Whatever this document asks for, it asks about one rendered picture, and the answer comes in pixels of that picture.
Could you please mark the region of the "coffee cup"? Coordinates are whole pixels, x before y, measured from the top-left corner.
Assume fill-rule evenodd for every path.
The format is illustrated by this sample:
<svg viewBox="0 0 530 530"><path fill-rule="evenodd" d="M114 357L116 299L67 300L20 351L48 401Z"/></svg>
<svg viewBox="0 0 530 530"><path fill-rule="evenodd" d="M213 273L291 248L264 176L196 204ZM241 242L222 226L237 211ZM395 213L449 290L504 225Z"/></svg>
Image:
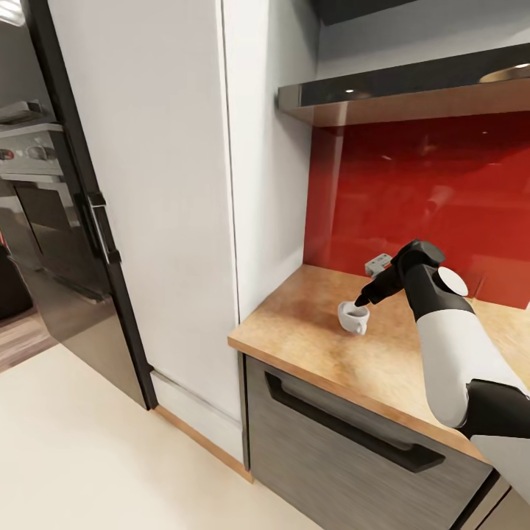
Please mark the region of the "coffee cup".
<svg viewBox="0 0 530 530"><path fill-rule="evenodd" d="M357 335L364 335L367 329L367 320L370 317L369 309L366 306L355 306L355 302L347 301L339 304L339 323L348 332L356 332Z"/></svg>

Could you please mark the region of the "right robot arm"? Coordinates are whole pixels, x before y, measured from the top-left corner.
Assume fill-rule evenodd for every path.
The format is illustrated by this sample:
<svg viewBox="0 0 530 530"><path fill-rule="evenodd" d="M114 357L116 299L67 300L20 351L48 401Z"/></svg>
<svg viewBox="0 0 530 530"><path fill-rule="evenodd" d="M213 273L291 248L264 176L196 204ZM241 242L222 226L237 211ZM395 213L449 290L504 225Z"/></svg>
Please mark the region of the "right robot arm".
<svg viewBox="0 0 530 530"><path fill-rule="evenodd" d="M463 280L444 253L415 239L371 259L373 282L355 306L376 305L405 289L417 325L425 394L439 423L466 436L530 504L530 392L494 347Z"/></svg>

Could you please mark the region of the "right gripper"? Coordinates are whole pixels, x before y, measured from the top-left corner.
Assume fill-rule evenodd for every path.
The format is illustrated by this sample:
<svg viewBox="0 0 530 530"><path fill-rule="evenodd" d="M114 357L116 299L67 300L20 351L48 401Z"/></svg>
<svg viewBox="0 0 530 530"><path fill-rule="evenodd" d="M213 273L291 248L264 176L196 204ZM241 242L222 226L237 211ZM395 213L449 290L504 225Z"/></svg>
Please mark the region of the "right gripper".
<svg viewBox="0 0 530 530"><path fill-rule="evenodd" d="M395 295L403 289L404 287L395 286L388 281L385 270L373 282L361 290L361 295L355 301L355 306L366 306L368 303L376 305L385 298Z"/></svg>

